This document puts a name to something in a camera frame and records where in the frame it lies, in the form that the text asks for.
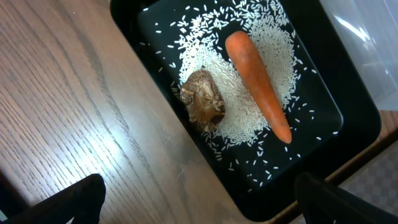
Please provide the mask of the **white rice pile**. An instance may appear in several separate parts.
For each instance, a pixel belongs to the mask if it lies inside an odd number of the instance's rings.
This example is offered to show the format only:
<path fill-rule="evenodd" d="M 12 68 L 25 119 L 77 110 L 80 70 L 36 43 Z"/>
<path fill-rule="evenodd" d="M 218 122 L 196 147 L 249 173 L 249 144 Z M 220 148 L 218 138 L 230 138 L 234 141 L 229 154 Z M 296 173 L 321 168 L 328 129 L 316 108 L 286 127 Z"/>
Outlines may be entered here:
<path fill-rule="evenodd" d="M 167 48 L 175 49 L 178 55 L 169 63 L 177 72 L 172 93 L 181 101 L 180 90 L 189 76 L 197 70 L 209 71 L 224 99 L 226 113 L 217 130 L 200 133 L 207 138 L 217 161 L 225 158 L 225 147 L 252 145 L 254 157 L 265 175 L 258 179 L 249 174 L 248 178 L 264 183 L 275 174 L 276 167 L 266 160 L 266 147 L 259 138 L 262 131 L 274 132 L 229 58 L 225 41 L 238 30 L 250 36 L 288 118 L 300 98 L 297 86 L 303 76 L 298 69 L 303 60 L 295 47 L 296 33 L 287 30 L 288 18 L 280 1 L 198 2 L 192 18 L 181 16 L 168 22 L 165 28 L 155 28 L 158 35 L 164 35 L 166 28 L 177 31 L 167 44 Z M 294 125 L 288 123 L 293 141 Z"/>

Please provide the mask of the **clear plastic bin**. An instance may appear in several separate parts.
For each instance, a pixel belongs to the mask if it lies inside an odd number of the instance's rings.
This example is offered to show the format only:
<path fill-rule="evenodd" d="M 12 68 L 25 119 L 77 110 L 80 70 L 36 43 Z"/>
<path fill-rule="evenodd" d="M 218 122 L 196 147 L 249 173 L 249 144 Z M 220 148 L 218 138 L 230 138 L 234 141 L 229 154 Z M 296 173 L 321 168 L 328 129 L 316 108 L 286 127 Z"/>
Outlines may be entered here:
<path fill-rule="evenodd" d="M 321 0 L 379 110 L 397 110 L 397 0 Z"/>

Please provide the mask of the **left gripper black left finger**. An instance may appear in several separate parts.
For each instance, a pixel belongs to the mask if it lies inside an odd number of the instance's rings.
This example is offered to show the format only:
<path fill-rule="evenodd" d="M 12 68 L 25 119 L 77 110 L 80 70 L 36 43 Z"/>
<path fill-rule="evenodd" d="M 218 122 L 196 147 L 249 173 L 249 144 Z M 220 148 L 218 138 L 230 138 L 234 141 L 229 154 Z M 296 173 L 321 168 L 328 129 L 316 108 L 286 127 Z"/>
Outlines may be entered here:
<path fill-rule="evenodd" d="M 106 187 L 99 174 L 91 174 L 55 195 L 29 207 L 10 185 L 1 182 L 1 223 L 100 222 Z"/>

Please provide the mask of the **orange carrot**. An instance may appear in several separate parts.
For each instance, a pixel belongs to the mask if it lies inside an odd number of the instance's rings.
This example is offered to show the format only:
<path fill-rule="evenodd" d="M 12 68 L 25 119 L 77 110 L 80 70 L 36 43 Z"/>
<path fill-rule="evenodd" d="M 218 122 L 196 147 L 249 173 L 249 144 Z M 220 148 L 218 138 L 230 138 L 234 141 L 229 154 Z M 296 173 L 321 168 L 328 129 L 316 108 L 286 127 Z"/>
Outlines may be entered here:
<path fill-rule="evenodd" d="M 225 47 L 259 110 L 274 134 L 284 143 L 292 142 L 292 133 L 274 91 L 259 51 L 250 36 L 236 31 L 227 37 Z"/>

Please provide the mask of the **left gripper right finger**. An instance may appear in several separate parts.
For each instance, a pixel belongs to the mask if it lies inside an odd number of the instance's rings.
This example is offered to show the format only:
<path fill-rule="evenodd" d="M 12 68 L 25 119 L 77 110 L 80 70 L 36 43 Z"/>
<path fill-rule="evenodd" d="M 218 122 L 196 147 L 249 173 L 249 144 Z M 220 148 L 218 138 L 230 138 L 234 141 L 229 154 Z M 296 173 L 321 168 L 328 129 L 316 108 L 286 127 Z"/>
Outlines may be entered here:
<path fill-rule="evenodd" d="M 397 216 L 308 172 L 296 177 L 294 190 L 309 224 L 397 224 Z"/>

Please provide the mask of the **brown mushroom piece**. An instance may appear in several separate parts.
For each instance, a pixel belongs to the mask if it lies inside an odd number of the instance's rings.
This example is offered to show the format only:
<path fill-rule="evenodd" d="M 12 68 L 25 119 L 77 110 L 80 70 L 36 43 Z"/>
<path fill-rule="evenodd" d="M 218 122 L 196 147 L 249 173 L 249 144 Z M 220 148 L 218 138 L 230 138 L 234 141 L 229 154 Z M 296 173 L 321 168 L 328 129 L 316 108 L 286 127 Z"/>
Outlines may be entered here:
<path fill-rule="evenodd" d="M 200 132 L 217 130 L 226 113 L 224 99 L 207 70 L 197 70 L 189 76 L 181 87 L 180 100 L 189 122 Z"/>

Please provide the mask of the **black tray bin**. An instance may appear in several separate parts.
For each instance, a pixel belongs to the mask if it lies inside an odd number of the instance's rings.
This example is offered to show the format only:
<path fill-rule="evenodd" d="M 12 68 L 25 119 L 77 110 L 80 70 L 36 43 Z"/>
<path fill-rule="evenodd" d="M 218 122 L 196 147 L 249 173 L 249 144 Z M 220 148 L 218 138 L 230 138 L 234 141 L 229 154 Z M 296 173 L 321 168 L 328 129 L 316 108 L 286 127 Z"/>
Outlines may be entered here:
<path fill-rule="evenodd" d="M 156 27 L 181 16 L 193 17 L 198 1 L 112 0 L 116 25 L 143 63 L 207 163 L 239 211 L 249 220 L 266 222 L 294 202 L 294 180 L 302 172 L 328 177 L 370 146 L 381 131 L 381 117 L 319 0 L 282 0 L 287 30 L 296 33 L 295 47 L 303 63 L 297 90 L 299 100 L 288 121 L 294 125 L 293 141 L 286 146 L 262 131 L 265 158 L 276 172 L 264 183 L 265 170 L 249 144 L 225 147 L 221 161 L 211 157 L 207 138 L 188 122 L 182 103 L 172 93 L 177 72 L 169 63 L 178 58 L 167 44 L 176 29 L 164 35 Z"/>

